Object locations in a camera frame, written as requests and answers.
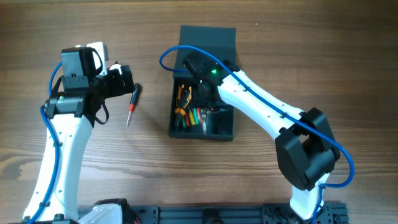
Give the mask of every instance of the screwdriver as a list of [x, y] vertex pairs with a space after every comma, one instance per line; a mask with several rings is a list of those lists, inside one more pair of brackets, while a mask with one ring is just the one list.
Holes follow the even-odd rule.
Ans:
[[137, 105], [138, 98], [139, 98], [139, 95], [140, 95], [140, 93], [141, 93], [141, 85], [140, 85], [140, 84], [136, 83], [136, 84], [134, 85], [134, 87], [136, 88], [136, 90], [134, 90], [134, 92], [133, 92], [132, 95], [131, 95], [131, 100], [130, 100], [130, 112], [129, 112], [129, 117], [127, 118], [127, 124], [126, 124], [126, 126], [129, 126], [129, 125], [130, 125], [132, 112], [133, 112], [134, 109], [135, 109], [134, 107]]

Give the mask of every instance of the black box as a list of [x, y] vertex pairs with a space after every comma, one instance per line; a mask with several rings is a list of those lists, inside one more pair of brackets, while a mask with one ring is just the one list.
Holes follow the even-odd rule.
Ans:
[[[219, 27], [181, 26], [180, 45], [193, 45], [218, 57], [220, 60], [227, 59], [236, 63], [235, 51], [236, 29]], [[175, 62], [176, 69], [184, 69], [182, 61], [192, 50], [178, 50]], [[206, 104], [199, 95], [198, 87], [194, 84], [189, 72], [174, 72], [174, 86], [172, 105], [170, 109], [169, 136], [172, 138], [185, 139], [218, 139], [232, 140], [234, 138], [234, 108], [222, 101]], [[212, 112], [208, 118], [207, 132], [203, 133], [201, 125], [185, 129], [175, 129], [175, 98], [178, 86], [192, 86], [193, 97], [190, 103], [195, 108], [222, 108]]]

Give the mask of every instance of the blue cable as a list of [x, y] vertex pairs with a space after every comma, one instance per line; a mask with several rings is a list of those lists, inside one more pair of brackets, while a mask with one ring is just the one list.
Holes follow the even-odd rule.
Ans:
[[160, 65], [171, 72], [186, 72], [186, 69], [173, 69], [173, 68], [168, 68], [166, 67], [162, 61], [163, 58], [170, 52], [177, 50], [177, 49], [191, 49], [191, 50], [196, 50], [197, 52], [200, 52], [204, 55], [206, 55], [209, 58], [212, 58], [214, 61], [216, 61], [225, 71], [227, 71], [230, 75], [232, 75], [232, 77], [235, 78], [236, 81], [238, 81], [245, 89], [247, 89], [248, 92], [250, 92], [253, 96], [255, 96], [258, 100], [260, 100], [261, 102], [265, 103], [267, 106], [269, 106], [270, 108], [272, 108], [273, 110], [275, 110], [276, 112], [278, 112], [279, 114], [281, 114], [282, 116], [285, 116], [285, 118], [293, 121], [295, 124], [301, 126], [302, 128], [306, 129], [307, 131], [313, 133], [314, 135], [324, 139], [325, 141], [329, 142], [330, 144], [332, 144], [333, 146], [335, 146], [337, 149], [339, 149], [341, 151], [341, 153], [343, 153], [343, 155], [345, 156], [345, 158], [348, 161], [349, 164], [349, 175], [348, 178], [340, 184], [320, 184], [319, 188], [320, 188], [320, 193], [319, 193], [319, 198], [320, 201], [318, 199], [318, 203], [315, 206], [314, 212], [313, 212], [313, 218], [312, 218], [312, 222], [315, 223], [316, 220], [316, 214], [317, 211], [319, 209], [319, 206], [321, 204], [322, 201], [322, 193], [323, 193], [323, 189], [325, 187], [333, 187], [333, 188], [342, 188], [347, 186], [349, 183], [351, 183], [351, 181], [354, 179], [354, 174], [355, 174], [355, 166], [354, 166], [354, 161], [351, 158], [350, 154], [348, 154], [347, 150], [339, 143], [337, 143], [335, 140], [333, 140], [332, 138], [329, 138], [328, 136], [324, 135], [323, 133], [317, 131], [316, 129], [313, 129], [312, 127], [306, 125], [305, 123], [291, 117], [289, 114], [285, 113], [284, 111], [282, 111], [281, 109], [279, 109], [278, 107], [276, 107], [275, 105], [273, 105], [272, 103], [268, 102], [266, 99], [264, 99], [263, 97], [261, 97], [260, 95], [258, 95], [254, 90], [252, 90], [250, 87], [248, 87], [240, 78], [238, 78], [226, 65], [224, 65], [223, 62], [221, 62], [218, 58], [216, 58], [214, 55], [199, 49], [197, 47], [191, 46], [191, 45], [178, 45], [178, 46], [174, 46], [168, 50], [166, 50], [159, 59], [159, 63]]
[[61, 67], [62, 62], [58, 63], [58, 65], [55, 67], [54, 71], [51, 74], [51, 78], [50, 78], [50, 83], [49, 83], [49, 95], [51, 96], [51, 92], [52, 92], [52, 81], [54, 80], [55, 74], [57, 73], [58, 69]]
[[[61, 67], [62, 62], [60, 62], [56, 67], [55, 70], [53, 71], [51, 78], [50, 78], [50, 83], [49, 83], [49, 95], [51, 95], [51, 90], [52, 90], [52, 81], [54, 79], [54, 76], [57, 72], [57, 70]], [[42, 105], [40, 107], [40, 114], [42, 115], [43, 121], [46, 125], [46, 127], [49, 129], [50, 134], [51, 134], [51, 138], [54, 141], [54, 147], [55, 147], [55, 160], [54, 160], [54, 168], [52, 170], [52, 175], [51, 175], [51, 180], [49, 183], [49, 187], [47, 188], [47, 191], [44, 195], [42, 204], [39, 205], [39, 209], [37, 209], [36, 213], [33, 215], [33, 217], [27, 222], [27, 224], [33, 224], [35, 223], [36, 219], [40, 216], [40, 214], [43, 212], [45, 205], [47, 204], [47, 202], [50, 199], [51, 193], [52, 193], [52, 189], [54, 188], [54, 184], [55, 184], [55, 179], [57, 178], [57, 172], [58, 172], [58, 165], [59, 165], [59, 160], [60, 160], [60, 146], [58, 144], [58, 136], [55, 132], [55, 130], [53, 129], [53, 127], [50, 124], [50, 121], [47, 117], [47, 115], [45, 114], [44, 111], [44, 105]]]

